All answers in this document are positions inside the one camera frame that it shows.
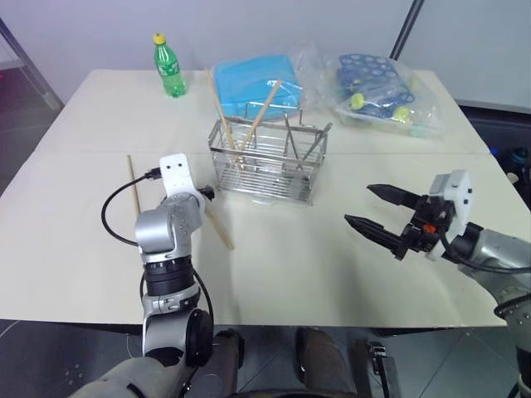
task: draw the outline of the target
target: dark floor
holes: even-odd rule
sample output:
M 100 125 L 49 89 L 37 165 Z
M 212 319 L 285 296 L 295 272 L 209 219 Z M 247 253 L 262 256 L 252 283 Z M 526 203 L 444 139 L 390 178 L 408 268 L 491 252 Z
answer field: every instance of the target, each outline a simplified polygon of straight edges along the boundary
M 464 108 L 491 148 L 531 148 L 525 115 Z M 0 195 L 36 147 L 56 113 L 18 70 L 0 71 Z M 293 373 L 294 328 L 238 327 L 246 359 L 238 388 L 301 387 Z M 345 359 L 354 338 L 376 339 L 397 361 L 404 397 L 506 396 L 517 377 L 505 328 L 448 329 L 376 337 L 362 328 L 325 328 Z M 75 325 L 0 319 L 0 396 L 64 397 L 112 366 L 140 354 L 136 335 Z M 382 396 L 372 375 L 373 395 Z

